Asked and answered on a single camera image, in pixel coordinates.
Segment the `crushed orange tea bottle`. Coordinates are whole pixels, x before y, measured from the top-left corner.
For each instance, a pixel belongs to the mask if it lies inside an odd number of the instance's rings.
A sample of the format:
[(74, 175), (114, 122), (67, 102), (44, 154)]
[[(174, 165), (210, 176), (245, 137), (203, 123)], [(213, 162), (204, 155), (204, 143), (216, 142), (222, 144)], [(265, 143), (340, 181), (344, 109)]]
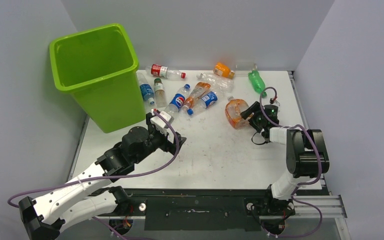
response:
[(229, 124), (234, 129), (241, 129), (249, 126), (247, 119), (243, 119), (241, 113), (249, 108), (248, 103), (240, 98), (229, 96), (228, 103), (225, 106), (225, 115)]

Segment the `green plastic bottle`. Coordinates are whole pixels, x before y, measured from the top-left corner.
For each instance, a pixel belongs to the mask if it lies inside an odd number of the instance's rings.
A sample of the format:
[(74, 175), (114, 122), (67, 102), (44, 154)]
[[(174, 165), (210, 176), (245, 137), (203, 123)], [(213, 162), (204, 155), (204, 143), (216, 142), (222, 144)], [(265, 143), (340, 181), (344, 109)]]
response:
[(266, 98), (267, 93), (264, 91), (264, 89), (266, 88), (266, 84), (260, 76), (259, 71), (253, 69), (251, 72), (248, 73), (248, 79), (254, 91), (259, 95), (262, 94), (262, 98)]

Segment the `blue label blue cap bottle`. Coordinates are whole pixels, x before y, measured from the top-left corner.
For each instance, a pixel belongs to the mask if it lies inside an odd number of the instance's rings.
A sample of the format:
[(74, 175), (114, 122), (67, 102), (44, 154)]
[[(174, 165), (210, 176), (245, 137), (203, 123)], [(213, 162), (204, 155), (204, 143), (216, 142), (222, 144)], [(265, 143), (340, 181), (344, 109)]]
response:
[(192, 108), (188, 109), (186, 113), (189, 116), (195, 116), (203, 113), (207, 110), (211, 105), (215, 104), (219, 99), (219, 92), (215, 90), (211, 90), (205, 95), (203, 95)]

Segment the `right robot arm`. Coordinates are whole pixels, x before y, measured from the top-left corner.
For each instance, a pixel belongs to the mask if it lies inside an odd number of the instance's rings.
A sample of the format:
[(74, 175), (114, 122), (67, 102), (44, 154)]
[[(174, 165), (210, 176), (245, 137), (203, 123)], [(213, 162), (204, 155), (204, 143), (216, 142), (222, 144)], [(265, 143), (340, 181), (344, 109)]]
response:
[(256, 101), (240, 113), (256, 133), (264, 138), (264, 144), (274, 143), (286, 147), (286, 170), (269, 186), (271, 195), (262, 201), (263, 209), (269, 214), (280, 211), (282, 200), (290, 200), (300, 187), (316, 183), (330, 167), (323, 132), (320, 129), (305, 129), (299, 124), (280, 125), (278, 110), (276, 105), (262, 106)]

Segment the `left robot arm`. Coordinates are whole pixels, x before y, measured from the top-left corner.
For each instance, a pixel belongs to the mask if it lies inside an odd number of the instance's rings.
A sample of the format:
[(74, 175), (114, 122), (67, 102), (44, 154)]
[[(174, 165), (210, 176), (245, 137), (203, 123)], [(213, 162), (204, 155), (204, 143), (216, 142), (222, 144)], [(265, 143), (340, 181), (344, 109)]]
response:
[(121, 186), (91, 194), (119, 179), (137, 177), (132, 173), (135, 165), (156, 150), (176, 158), (186, 137), (174, 131), (172, 121), (165, 111), (152, 110), (146, 114), (147, 127), (131, 128), (120, 142), (63, 186), (45, 189), (46, 194), (36, 198), (21, 199), (18, 209), (29, 239), (55, 240), (68, 228), (93, 217), (124, 215), (130, 198)]

